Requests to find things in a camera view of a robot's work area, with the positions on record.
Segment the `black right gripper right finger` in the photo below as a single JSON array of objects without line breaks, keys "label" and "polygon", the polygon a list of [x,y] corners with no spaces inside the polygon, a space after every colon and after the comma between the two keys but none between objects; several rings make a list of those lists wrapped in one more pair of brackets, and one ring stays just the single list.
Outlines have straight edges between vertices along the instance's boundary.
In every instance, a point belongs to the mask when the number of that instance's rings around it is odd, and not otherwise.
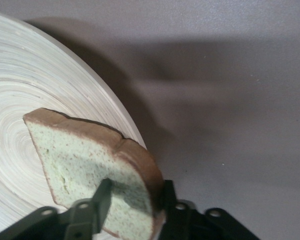
[{"label": "black right gripper right finger", "polygon": [[160,240],[191,240],[192,217],[194,210],[188,204],[177,200],[172,180],[164,181],[163,208],[165,222],[159,234]]}]

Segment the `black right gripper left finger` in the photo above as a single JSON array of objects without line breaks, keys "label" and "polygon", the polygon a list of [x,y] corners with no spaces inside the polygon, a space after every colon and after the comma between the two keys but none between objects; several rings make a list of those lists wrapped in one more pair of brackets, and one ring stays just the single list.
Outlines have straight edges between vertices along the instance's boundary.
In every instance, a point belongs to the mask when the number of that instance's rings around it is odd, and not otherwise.
[{"label": "black right gripper left finger", "polygon": [[92,240],[102,231],[112,198],[112,181],[103,179],[92,198],[77,200],[69,209],[66,240]]}]

